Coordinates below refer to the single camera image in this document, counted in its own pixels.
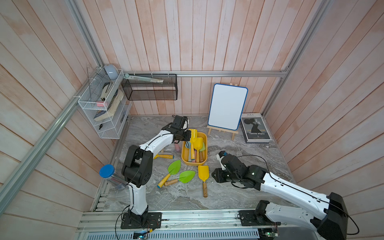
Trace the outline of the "yellow scoop blue-tipped handle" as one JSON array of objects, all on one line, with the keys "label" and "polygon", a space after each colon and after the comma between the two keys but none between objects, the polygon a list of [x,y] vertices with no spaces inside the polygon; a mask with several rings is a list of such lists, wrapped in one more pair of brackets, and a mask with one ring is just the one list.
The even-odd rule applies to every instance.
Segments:
[{"label": "yellow scoop blue-tipped handle", "polygon": [[194,159],[194,147],[193,147],[193,143],[195,141],[195,139],[197,138],[197,130],[196,129],[190,129],[191,131],[191,140],[190,140],[190,143],[191,143],[191,159]]}]

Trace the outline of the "yellow scoop wooden handle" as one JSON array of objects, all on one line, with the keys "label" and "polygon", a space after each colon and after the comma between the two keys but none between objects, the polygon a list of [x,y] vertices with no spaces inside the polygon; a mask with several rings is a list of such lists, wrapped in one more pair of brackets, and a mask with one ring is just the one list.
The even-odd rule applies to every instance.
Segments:
[{"label": "yellow scoop wooden handle", "polygon": [[203,196],[204,198],[208,197],[208,189],[207,189],[207,179],[209,178],[209,167],[206,165],[198,166],[199,178],[203,181]]}]

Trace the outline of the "light green shovel wooden handle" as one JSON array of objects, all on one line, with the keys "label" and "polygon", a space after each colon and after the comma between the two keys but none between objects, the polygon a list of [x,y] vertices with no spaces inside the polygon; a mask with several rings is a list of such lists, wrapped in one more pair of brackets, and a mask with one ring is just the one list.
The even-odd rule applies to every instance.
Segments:
[{"label": "light green shovel wooden handle", "polygon": [[204,151],[206,150],[205,143],[203,143],[202,148],[199,150],[199,157],[200,157],[200,162],[204,162]]}]

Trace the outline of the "light blue shovel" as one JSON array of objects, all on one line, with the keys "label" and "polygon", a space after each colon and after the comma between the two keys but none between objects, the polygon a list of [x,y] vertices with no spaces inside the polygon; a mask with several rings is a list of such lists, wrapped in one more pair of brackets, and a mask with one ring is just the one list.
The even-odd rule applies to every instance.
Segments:
[{"label": "light blue shovel", "polygon": [[185,144],[186,152],[187,152],[187,162],[191,161],[191,145],[189,142],[186,142]]}]

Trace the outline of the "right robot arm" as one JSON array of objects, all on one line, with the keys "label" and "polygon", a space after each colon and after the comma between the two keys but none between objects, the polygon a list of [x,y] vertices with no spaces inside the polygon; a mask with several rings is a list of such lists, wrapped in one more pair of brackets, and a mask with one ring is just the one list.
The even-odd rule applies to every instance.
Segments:
[{"label": "right robot arm", "polygon": [[280,206],[270,201],[260,201],[253,216],[245,221],[259,225],[288,223],[316,231],[326,240],[345,240],[348,229],[348,211],[342,196],[316,193],[286,182],[268,168],[246,166],[238,157],[225,151],[217,154],[220,168],[213,171],[217,183],[237,183],[242,189],[255,189],[278,196],[294,207]]}]

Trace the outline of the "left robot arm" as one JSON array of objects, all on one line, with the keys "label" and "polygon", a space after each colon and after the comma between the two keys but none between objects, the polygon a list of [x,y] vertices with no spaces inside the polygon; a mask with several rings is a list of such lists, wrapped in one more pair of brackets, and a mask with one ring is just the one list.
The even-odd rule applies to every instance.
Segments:
[{"label": "left robot arm", "polygon": [[122,166],[122,175],[132,189],[131,209],[128,211],[132,217],[143,219],[148,212],[146,184],[152,175],[154,157],[175,141],[190,141],[191,131],[188,124],[187,117],[176,115],[173,122],[163,127],[151,140],[129,147]]}]

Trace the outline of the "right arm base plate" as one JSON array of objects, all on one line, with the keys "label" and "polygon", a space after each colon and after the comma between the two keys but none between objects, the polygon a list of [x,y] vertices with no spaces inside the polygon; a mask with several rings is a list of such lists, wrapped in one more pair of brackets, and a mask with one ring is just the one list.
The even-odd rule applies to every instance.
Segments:
[{"label": "right arm base plate", "polygon": [[237,218],[241,221],[243,227],[281,225],[281,222],[272,222],[265,215],[260,215],[255,210],[239,211]]}]

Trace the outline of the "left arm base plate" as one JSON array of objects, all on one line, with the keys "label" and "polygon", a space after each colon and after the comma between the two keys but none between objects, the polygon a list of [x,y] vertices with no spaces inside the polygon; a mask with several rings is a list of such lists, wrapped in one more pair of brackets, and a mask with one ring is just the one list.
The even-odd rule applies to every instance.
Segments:
[{"label": "left arm base plate", "polygon": [[132,212],[124,213],[121,229],[159,229],[162,224],[162,213],[144,213],[139,216]]}]

